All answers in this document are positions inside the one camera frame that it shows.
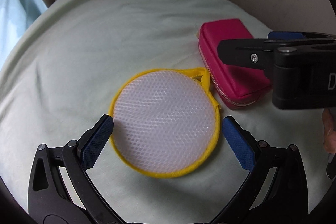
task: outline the pivot bolt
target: pivot bolt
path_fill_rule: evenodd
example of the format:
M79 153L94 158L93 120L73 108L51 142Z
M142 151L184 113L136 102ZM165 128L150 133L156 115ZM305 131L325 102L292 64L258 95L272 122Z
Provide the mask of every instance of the pivot bolt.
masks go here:
M73 147L73 146L75 146L76 144L77 144L77 141L75 141L75 140L71 140L71 141L68 142L68 146L69 146L69 147Z
M259 58L258 58L258 56L256 54L251 54L250 58L251 58L251 61L253 63L257 63L258 60L259 60Z
M291 144L290 148L291 148L292 151L296 151L297 150L297 146L294 145L294 144Z
M258 144L260 147L263 147L263 148L267 146L267 143L265 141L260 141Z
M44 143L42 143L42 144L40 144L39 145L39 147L37 148L38 150L43 150L45 148L45 144Z

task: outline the textured blue rubber pad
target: textured blue rubber pad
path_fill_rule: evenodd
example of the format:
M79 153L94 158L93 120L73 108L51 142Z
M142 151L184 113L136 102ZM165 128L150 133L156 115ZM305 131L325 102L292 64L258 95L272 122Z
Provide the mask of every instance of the textured blue rubber pad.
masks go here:
M113 119L108 117L95 131L86 146L81 151L81 164L83 170L92 168L105 144L113 132Z
M223 119L222 132L240 165L243 169L251 172L255 166L254 152L236 126L227 117Z
M305 36L301 32L270 32L268 39L303 39Z

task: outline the blue gripper pad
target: blue gripper pad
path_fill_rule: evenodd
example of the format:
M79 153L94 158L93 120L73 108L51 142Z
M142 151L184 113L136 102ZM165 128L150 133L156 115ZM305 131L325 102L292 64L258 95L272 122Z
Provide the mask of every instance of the blue gripper pad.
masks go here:
M104 115L103 117L91 131L88 131L90 137L80 150L80 161L83 170L90 169L95 165L101 151L113 132L114 124L112 117L108 115Z
M301 32L270 32L268 39L303 39L306 38Z
M222 133L236 155L243 169L252 171L255 166L255 154L251 146L242 135L243 129L232 117L225 117Z

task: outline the white mesh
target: white mesh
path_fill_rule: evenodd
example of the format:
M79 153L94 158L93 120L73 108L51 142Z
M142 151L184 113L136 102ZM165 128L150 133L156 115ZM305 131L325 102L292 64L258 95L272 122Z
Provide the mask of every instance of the white mesh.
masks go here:
M130 82L115 103L113 119L114 143L123 157L160 174L198 160L215 130L215 111L201 85L171 70Z

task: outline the black clamp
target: black clamp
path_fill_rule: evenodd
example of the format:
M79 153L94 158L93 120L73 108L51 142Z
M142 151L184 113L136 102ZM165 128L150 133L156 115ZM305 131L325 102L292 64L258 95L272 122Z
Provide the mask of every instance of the black clamp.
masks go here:
M223 40L217 52L224 64L264 70L280 109L336 106L336 36L271 32L268 39Z
M302 223L318 224L336 210L336 184L307 215L308 191L299 149L271 147L256 141L232 118L222 123L223 133L244 169L250 171L240 189L208 224ZM41 144L31 169L28 190L29 215L38 224L126 224L107 204L86 174L92 168L113 131L113 119L104 115L78 140L64 147ZM64 185L59 167L65 167L85 209L75 205ZM252 208L269 169L276 167L262 204Z

